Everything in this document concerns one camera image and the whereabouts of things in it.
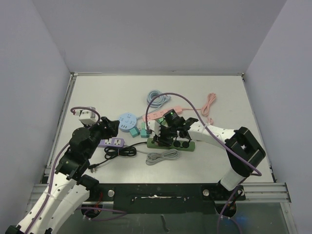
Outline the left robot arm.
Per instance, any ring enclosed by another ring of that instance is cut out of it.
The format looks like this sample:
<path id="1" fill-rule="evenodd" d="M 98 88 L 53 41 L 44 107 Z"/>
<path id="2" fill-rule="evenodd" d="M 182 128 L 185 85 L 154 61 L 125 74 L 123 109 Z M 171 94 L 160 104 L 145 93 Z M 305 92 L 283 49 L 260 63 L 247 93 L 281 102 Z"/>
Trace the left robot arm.
<path id="1" fill-rule="evenodd" d="M 57 155 L 50 172 L 50 182 L 32 210 L 17 225 L 11 225 L 7 234 L 50 234 L 50 220 L 56 220 L 53 214 L 64 205 L 64 198 L 74 186 L 82 186 L 82 195 L 94 200 L 99 195 L 99 181 L 85 171 L 90 166 L 99 143 L 118 135 L 119 120 L 111 121 L 101 117 L 89 128 L 74 130 L 69 142 Z"/>

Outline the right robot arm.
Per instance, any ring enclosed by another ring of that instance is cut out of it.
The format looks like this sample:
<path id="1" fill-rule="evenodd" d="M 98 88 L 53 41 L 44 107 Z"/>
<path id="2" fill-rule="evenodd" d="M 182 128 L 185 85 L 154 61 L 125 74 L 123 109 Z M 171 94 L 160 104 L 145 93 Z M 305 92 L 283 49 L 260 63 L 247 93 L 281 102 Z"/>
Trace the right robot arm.
<path id="1" fill-rule="evenodd" d="M 248 128 L 233 130 L 215 127 L 197 118 L 180 117 L 173 109 L 163 117 L 165 126 L 156 120 L 149 120 L 146 127 L 154 132 L 153 140 L 158 145 L 177 147 L 176 139 L 181 138 L 186 140 L 180 144 L 182 147 L 191 141 L 201 141 L 226 150 L 230 168 L 219 181 L 217 193 L 220 198 L 229 199 L 233 196 L 234 189 L 254 172 L 261 175 L 256 168 L 266 153 Z"/>

